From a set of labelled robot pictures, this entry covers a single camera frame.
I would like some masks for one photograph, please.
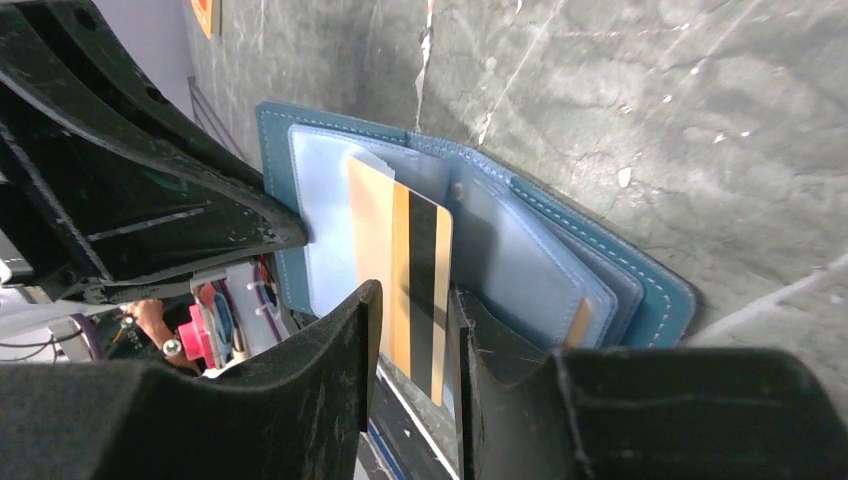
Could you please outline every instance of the blue wallet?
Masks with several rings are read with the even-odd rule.
[[[309,230],[276,253],[283,300],[323,316],[356,285],[344,159],[354,155],[453,215],[451,281],[542,350],[588,308],[581,347],[671,347],[692,288],[536,183],[470,147],[293,105],[257,107],[265,189]]]

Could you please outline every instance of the pink object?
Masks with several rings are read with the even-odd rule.
[[[215,367],[215,354],[212,350],[212,342],[209,340],[209,332],[206,331],[206,322],[203,321],[203,314],[200,312],[200,306],[192,305],[188,307],[188,313],[191,314],[191,322],[177,327],[180,332],[180,341],[183,343],[183,350],[186,352],[186,358],[189,360],[203,358],[206,366],[213,368]]]

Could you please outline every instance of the person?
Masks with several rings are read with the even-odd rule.
[[[148,299],[131,303],[127,305],[127,313],[135,317],[136,325],[150,338],[159,351],[168,340],[179,340],[165,323],[165,310],[161,300]],[[173,356],[165,356],[165,361],[182,373],[192,376],[201,374],[197,362],[189,360],[184,350]]]

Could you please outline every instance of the black wire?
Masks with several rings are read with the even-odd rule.
[[[30,353],[29,355],[24,355],[23,357],[20,357],[20,358],[0,358],[0,362],[3,362],[3,363],[15,363],[15,362],[20,362],[21,360],[27,360],[27,359],[32,358],[32,357],[34,357],[34,356],[38,355],[39,353],[43,352],[43,351],[44,351],[44,349],[46,349],[46,348],[47,348],[47,347],[49,347],[50,345],[51,345],[51,344],[49,344],[49,343],[45,343],[45,344],[44,344],[44,345],[42,345],[42,346],[41,346],[41,348],[39,348],[38,350],[36,350],[36,351],[34,351],[34,352]]]
[[[50,345],[53,345],[53,344],[56,344],[56,343],[66,342],[68,340],[77,338],[80,335],[82,335],[82,333],[83,333],[82,329],[79,329],[79,330],[77,330],[76,332],[74,332],[70,335],[65,335],[64,337],[59,337],[59,338],[53,337],[46,342],[40,342],[40,343],[2,343],[2,342],[0,342],[0,347],[5,347],[5,348],[37,348],[37,347],[43,346],[44,348],[47,348]]]

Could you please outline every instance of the gray tabletop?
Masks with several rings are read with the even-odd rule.
[[[414,128],[426,0],[224,0],[201,90]],[[582,205],[701,293],[694,344],[778,345],[848,418],[848,2],[435,0],[423,132]]]

